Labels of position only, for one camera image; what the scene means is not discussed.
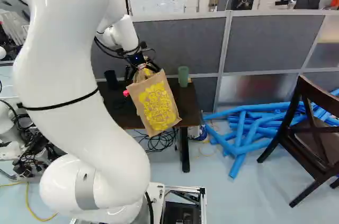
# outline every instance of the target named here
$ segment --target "dark wooden chair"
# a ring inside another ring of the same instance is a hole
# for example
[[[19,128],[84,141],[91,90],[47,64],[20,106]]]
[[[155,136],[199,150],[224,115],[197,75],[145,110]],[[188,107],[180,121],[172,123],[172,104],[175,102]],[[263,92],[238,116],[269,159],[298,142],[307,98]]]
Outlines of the dark wooden chair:
[[[290,126],[300,98],[305,105],[307,119]],[[314,178],[314,182],[290,202],[291,207],[295,207],[329,178],[339,174],[339,127],[330,127],[314,117],[311,101],[339,117],[339,98],[299,76],[286,116],[272,142],[257,160],[262,163],[280,144]],[[330,186],[333,189],[339,186],[339,178]]]

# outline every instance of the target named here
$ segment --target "blue foam tube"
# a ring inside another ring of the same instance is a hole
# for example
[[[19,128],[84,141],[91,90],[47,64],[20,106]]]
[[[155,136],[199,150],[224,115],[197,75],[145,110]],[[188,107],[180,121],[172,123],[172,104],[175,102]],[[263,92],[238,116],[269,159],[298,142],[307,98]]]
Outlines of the blue foam tube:
[[[236,122],[239,122],[239,118],[233,118],[233,117],[229,117],[227,119],[229,122],[232,122],[232,123],[236,123]],[[251,120],[246,120],[245,119],[245,124],[252,124],[254,121],[251,121]],[[296,124],[297,122],[300,122],[300,119],[293,119],[292,122],[291,122],[291,125],[294,125]],[[270,122],[266,122],[264,124],[262,124],[261,126],[263,127],[266,127],[266,126],[280,126],[282,123],[282,121],[270,121]]]
[[[246,111],[241,111],[237,128],[237,137],[235,138],[235,147],[239,147],[242,142]]]
[[[267,147],[271,143],[272,139],[260,141],[247,146],[240,146],[236,149],[237,155],[248,153],[249,151],[255,151],[264,147]]]
[[[257,132],[257,129],[259,127],[260,124],[264,123],[264,122],[269,122],[269,121],[273,121],[279,118],[282,118],[286,115],[286,112],[282,112],[280,114],[276,114],[276,115],[272,115],[271,117],[264,117],[264,118],[260,118],[258,120],[256,120],[252,126],[251,129],[249,130],[245,140],[244,140],[244,146],[249,145],[252,140],[253,140],[253,136],[255,135],[255,133]],[[233,166],[229,172],[229,176],[232,178],[235,178],[239,172],[239,169],[242,165],[242,163],[244,162],[244,159],[246,157],[246,154],[240,154],[236,157]]]
[[[261,139],[261,138],[263,138],[263,137],[265,137],[265,135],[260,134],[260,133],[257,133],[257,134],[255,134],[254,137],[253,137],[253,142],[255,142],[255,141],[257,141],[257,140],[259,140],[259,139]],[[228,154],[229,154],[229,152],[226,151],[225,149],[222,151],[222,155],[223,155],[224,157],[226,157]]]
[[[288,109],[290,102],[279,102],[279,103],[270,103],[270,104],[259,104],[259,105],[246,105],[246,106],[238,106],[233,109],[224,110],[215,114],[205,115],[204,120],[215,119],[219,117],[224,117],[229,114],[241,112],[241,111],[269,111],[269,110],[277,110],[277,109]]]
[[[236,131],[232,131],[232,132],[230,132],[228,134],[225,134],[225,135],[221,136],[221,139],[225,140],[225,141],[228,141],[228,140],[230,140],[232,138],[235,138],[236,136],[237,136],[237,132]],[[210,143],[211,143],[211,145],[216,145],[218,142],[217,142],[216,139],[210,138]]]
[[[339,95],[339,88],[331,92],[332,95]],[[318,108],[317,111],[314,112],[314,116],[318,117],[322,121],[325,121],[327,118],[331,116],[331,113],[327,112],[322,108]]]
[[[268,115],[272,115],[272,113],[265,112],[247,112],[248,116],[253,119],[263,118]]]
[[[332,114],[329,112],[326,112],[324,115],[320,117],[320,120],[326,121]]]
[[[327,118],[325,122],[331,125],[339,126],[339,120],[332,118],[332,117]]]
[[[227,151],[231,152],[233,155],[235,153],[235,147],[229,144],[227,141],[222,139],[222,136],[217,134],[214,129],[212,129],[208,124],[205,124],[205,128],[207,129],[208,133],[210,133],[216,141],[222,145],[223,148],[225,148]]]
[[[229,123],[229,126],[231,128],[237,128],[238,124],[236,123]],[[244,125],[244,130],[245,131],[249,131],[251,129],[251,125],[247,125],[245,124]],[[275,129],[269,129],[269,128],[262,128],[262,127],[258,127],[257,128],[257,132],[259,132],[260,134],[264,134],[266,136],[269,136],[269,137],[274,137],[275,134],[277,133],[278,130],[275,130]]]

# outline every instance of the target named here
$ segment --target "gray band on robot arm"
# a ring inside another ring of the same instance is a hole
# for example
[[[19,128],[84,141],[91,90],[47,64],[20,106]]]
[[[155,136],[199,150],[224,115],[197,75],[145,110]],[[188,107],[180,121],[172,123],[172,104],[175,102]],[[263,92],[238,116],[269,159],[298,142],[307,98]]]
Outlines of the gray band on robot arm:
[[[82,210],[99,209],[94,200],[93,184],[95,169],[85,167],[79,170],[75,180],[75,199]]]

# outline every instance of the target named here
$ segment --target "desk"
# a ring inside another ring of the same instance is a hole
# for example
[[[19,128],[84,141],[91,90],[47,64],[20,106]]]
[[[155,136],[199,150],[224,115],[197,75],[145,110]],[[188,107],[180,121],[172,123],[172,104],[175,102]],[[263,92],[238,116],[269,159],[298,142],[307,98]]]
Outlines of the desk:
[[[137,115],[137,109],[130,97],[124,100],[122,92],[128,85],[120,82],[121,87],[118,90],[108,88],[107,82],[98,82],[99,91],[104,99],[105,106],[111,117],[123,129],[144,129],[144,125]],[[180,129],[180,152],[182,161],[182,171],[190,171],[190,155],[188,144],[188,127],[201,124],[201,113],[198,106],[197,96],[193,83],[188,87],[182,88],[178,84],[177,78],[168,78],[179,116],[182,119],[175,127]]]

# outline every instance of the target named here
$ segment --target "orange object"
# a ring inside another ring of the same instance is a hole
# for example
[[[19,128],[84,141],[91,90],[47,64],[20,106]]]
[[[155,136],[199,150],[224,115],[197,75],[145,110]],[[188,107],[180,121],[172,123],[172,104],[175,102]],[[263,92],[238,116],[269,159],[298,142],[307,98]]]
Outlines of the orange object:
[[[332,0],[330,6],[331,6],[331,7],[333,7],[333,6],[339,6],[339,0]]]

